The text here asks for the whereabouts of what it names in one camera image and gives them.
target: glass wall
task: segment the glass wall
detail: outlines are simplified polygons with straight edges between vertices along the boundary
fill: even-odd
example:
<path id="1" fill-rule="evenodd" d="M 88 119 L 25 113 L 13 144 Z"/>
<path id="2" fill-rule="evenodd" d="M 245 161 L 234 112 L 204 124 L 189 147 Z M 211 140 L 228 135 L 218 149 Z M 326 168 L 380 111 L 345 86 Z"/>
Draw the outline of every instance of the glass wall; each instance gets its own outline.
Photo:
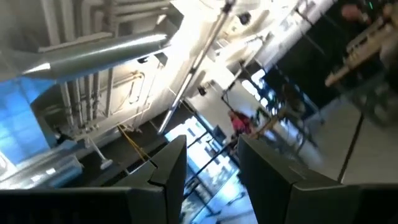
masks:
<path id="1" fill-rule="evenodd" d="M 171 141 L 182 134 L 187 136 L 187 179 L 182 205 L 182 223 L 190 223 L 202 209 L 214 212 L 207 203 L 238 168 L 227 153 L 218 155 L 207 164 L 222 150 L 222 146 L 196 117 L 187 119 L 183 124 L 168 132 L 165 137 Z M 204 169 L 199 175 L 193 178 L 202 168 Z"/>

